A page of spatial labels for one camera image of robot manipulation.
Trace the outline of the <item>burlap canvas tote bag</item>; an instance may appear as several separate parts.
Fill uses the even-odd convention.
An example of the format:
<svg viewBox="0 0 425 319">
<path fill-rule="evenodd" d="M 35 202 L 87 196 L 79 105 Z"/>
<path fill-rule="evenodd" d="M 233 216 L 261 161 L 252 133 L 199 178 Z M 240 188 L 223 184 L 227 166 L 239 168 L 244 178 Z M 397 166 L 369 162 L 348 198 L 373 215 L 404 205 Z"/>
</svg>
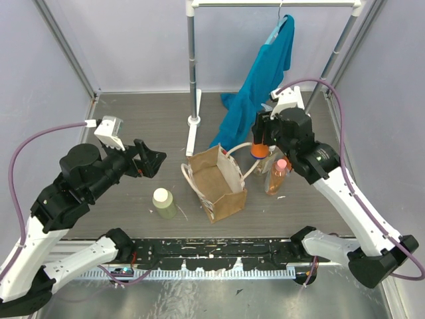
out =
<svg viewBox="0 0 425 319">
<path fill-rule="evenodd" d="M 181 164 L 183 177 L 197 194 L 211 223 L 244 209 L 248 194 L 245 179 L 260 161 L 257 159 L 251 168 L 243 173 L 232 153 L 251 145 L 251 142 L 244 142 L 228 151 L 217 145 Z"/>
</svg>

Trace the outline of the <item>pink cap peach bottle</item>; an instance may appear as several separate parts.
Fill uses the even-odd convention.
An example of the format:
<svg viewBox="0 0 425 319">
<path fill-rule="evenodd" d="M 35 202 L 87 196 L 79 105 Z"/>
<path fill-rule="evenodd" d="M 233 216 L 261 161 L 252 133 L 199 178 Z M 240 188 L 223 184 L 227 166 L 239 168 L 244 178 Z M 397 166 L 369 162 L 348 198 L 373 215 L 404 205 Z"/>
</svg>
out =
<svg viewBox="0 0 425 319">
<path fill-rule="evenodd" d="M 265 179 L 264 190 L 266 194 L 277 194 L 287 175 L 287 164 L 287 161 L 284 159 L 279 159 L 272 164 L 272 167 Z"/>
</svg>

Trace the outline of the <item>dark pump bottle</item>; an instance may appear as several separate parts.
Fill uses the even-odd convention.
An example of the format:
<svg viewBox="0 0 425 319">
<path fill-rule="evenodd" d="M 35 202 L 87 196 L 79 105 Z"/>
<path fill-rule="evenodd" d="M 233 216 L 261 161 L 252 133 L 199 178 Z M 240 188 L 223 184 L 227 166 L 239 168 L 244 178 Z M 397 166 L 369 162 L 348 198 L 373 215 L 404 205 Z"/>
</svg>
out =
<svg viewBox="0 0 425 319">
<path fill-rule="evenodd" d="M 265 103 L 262 103 L 261 106 L 262 109 L 260 111 L 269 111 L 271 113 L 271 106 Z M 262 144 L 253 144 L 252 142 L 250 153 L 255 159 L 261 160 L 269 154 L 269 146 L 264 143 L 264 139 Z"/>
</svg>

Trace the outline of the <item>green bottle white cap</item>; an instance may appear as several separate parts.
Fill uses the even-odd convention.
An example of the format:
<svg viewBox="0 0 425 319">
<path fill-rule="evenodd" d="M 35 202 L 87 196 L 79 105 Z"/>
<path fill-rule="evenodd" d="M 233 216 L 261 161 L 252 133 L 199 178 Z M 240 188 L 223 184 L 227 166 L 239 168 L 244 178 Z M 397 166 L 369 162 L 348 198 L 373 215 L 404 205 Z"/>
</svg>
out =
<svg viewBox="0 0 425 319">
<path fill-rule="evenodd" d="M 177 214 L 173 195 L 165 188 L 157 188 L 153 192 L 152 202 L 158 214 L 164 219 L 172 219 Z"/>
</svg>

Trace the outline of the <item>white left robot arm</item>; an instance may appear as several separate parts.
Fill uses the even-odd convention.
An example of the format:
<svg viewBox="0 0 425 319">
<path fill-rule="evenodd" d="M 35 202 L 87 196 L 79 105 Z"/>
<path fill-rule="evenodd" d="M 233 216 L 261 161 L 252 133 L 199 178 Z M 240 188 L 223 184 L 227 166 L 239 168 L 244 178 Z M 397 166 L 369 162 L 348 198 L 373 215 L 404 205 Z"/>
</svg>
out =
<svg viewBox="0 0 425 319">
<path fill-rule="evenodd" d="M 115 228 L 69 257 L 44 261 L 77 220 L 123 176 L 152 178 L 167 157 L 142 140 L 122 150 L 104 150 L 103 158 L 97 146 L 79 144 L 60 159 L 61 172 L 31 207 L 25 242 L 18 245 L 20 254 L 1 279 L 2 318 L 31 315 L 78 275 L 104 263 L 126 263 L 132 258 L 133 241 Z"/>
</svg>

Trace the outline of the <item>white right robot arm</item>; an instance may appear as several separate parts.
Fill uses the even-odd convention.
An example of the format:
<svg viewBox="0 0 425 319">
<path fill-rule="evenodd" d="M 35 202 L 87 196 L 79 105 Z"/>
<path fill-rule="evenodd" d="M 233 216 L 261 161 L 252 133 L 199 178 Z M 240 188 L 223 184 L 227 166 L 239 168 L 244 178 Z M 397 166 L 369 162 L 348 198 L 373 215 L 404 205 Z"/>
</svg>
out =
<svg viewBox="0 0 425 319">
<path fill-rule="evenodd" d="M 394 274 L 418 248 L 412 235 L 393 229 L 361 193 L 339 154 L 315 139 L 312 122 L 301 108 L 260 111 L 252 127 L 254 145 L 276 146 L 302 176 L 337 210 L 355 240 L 304 227 L 291 236 L 291 252 L 300 262 L 322 257 L 347 267 L 367 288 Z"/>
</svg>

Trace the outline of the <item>teal t-shirt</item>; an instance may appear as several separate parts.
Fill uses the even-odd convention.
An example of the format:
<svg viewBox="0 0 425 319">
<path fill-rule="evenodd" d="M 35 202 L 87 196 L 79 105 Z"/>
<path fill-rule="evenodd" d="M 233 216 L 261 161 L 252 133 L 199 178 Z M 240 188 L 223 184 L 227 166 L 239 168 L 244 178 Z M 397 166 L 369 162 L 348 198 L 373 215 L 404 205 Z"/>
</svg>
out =
<svg viewBox="0 0 425 319">
<path fill-rule="evenodd" d="M 288 19 L 272 44 L 260 47 L 240 90 L 220 95 L 227 113 L 209 145 L 211 148 L 221 145 L 229 150 L 244 142 L 257 112 L 262 109 L 261 104 L 269 100 L 270 92 L 282 83 L 285 71 L 290 69 L 295 21 L 291 15 L 285 16 Z"/>
</svg>

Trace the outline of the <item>clear amber bottle white cap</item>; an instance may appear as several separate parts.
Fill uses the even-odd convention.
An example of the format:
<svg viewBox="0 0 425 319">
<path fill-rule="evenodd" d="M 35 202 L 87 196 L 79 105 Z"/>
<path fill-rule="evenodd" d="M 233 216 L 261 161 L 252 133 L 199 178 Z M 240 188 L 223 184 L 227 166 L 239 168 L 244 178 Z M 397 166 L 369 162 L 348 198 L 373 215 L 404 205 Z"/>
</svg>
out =
<svg viewBox="0 0 425 319">
<path fill-rule="evenodd" d="M 268 173 L 276 158 L 275 149 L 275 146 L 269 147 L 269 154 L 265 158 L 261 159 L 258 165 L 255 167 L 253 171 L 255 175 L 263 175 L 265 173 Z"/>
</svg>

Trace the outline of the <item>metal clothes rack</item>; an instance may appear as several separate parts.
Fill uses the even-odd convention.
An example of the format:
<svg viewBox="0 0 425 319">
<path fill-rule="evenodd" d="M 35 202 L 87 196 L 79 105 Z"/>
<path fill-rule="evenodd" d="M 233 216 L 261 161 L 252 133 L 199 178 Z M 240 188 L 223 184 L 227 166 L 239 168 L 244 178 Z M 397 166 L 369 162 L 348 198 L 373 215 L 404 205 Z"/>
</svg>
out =
<svg viewBox="0 0 425 319">
<path fill-rule="evenodd" d="M 201 107 L 202 91 L 197 88 L 196 80 L 196 62 L 195 62 L 195 9 L 198 7 L 350 7 L 351 15 L 343 29 L 321 78 L 326 79 L 329 71 L 334 65 L 342 46 L 345 44 L 353 25 L 363 10 L 362 1 L 186 1 L 185 11 L 187 16 L 187 36 L 189 47 L 189 92 L 191 114 L 187 123 L 189 126 L 189 135 L 187 138 L 186 155 L 192 156 L 195 150 L 195 141 L 197 135 L 197 127 L 201 123 L 199 115 Z"/>
</svg>

